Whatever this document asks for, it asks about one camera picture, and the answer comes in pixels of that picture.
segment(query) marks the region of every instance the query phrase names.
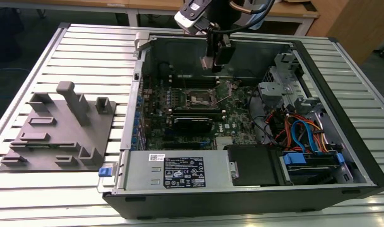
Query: blue latch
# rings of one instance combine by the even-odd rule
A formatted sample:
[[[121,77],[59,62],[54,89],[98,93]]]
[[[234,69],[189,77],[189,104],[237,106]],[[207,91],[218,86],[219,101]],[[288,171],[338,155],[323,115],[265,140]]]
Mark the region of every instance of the blue latch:
[[[303,153],[288,153],[283,156],[284,163],[290,164],[307,164]]]
[[[113,168],[102,167],[98,171],[99,177],[111,177],[113,176]]]

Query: metal bracket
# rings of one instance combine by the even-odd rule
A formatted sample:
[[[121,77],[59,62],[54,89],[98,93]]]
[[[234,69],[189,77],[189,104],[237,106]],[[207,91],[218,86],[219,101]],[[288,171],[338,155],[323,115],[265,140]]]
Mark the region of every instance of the metal bracket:
[[[150,42],[150,32],[138,32],[135,38],[137,51],[142,51]]]
[[[320,103],[319,98],[298,98],[294,102],[294,106],[299,114],[308,114],[318,103]]]

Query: warning label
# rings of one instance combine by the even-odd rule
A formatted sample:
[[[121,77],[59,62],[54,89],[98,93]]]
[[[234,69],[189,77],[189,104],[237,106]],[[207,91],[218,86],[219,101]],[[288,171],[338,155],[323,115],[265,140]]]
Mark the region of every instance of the warning label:
[[[167,157],[165,159],[165,187],[206,187],[203,157]]]

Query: aluminum table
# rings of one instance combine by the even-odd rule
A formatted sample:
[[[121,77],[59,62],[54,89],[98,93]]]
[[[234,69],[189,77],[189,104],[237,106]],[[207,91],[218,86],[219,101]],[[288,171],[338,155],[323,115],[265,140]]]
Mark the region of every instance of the aluminum table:
[[[106,162],[117,162],[126,121],[131,77],[135,66],[134,40],[139,31],[182,33],[179,29],[62,24],[22,89],[0,120],[0,159],[9,152],[31,107],[33,92],[51,92],[61,81],[77,83],[87,100],[109,96],[117,101],[115,122]],[[251,38],[298,37],[238,33]],[[327,38],[299,37],[326,77],[346,112],[384,171],[384,99],[339,43]],[[5,226],[379,226],[384,227],[384,193],[346,201],[318,212],[272,213],[219,217],[126,220],[106,204],[102,192],[114,178],[97,172],[0,173],[0,227]]]

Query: wire bundle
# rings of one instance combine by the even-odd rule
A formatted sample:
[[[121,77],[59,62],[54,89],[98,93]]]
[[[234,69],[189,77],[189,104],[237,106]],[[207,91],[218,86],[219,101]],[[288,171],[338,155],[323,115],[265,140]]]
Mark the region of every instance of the wire bundle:
[[[288,119],[290,118],[295,118],[298,121],[291,124]],[[298,124],[303,124],[306,126],[307,132],[308,132],[308,140],[310,140],[310,146],[314,152],[323,152],[327,153],[328,149],[326,148],[326,137],[324,137],[324,133],[320,132],[320,135],[314,134],[312,133],[312,129],[310,128],[310,126],[312,126],[314,129],[316,130],[322,130],[322,128],[314,123],[314,121],[306,119],[303,116],[298,115],[298,114],[290,114],[286,117],[284,120],[284,131],[287,132],[287,147],[291,147],[292,141],[295,141],[299,145],[299,147],[294,147],[292,150],[304,150],[304,146],[300,142],[298,142],[298,139],[294,138],[295,137],[295,126]]]

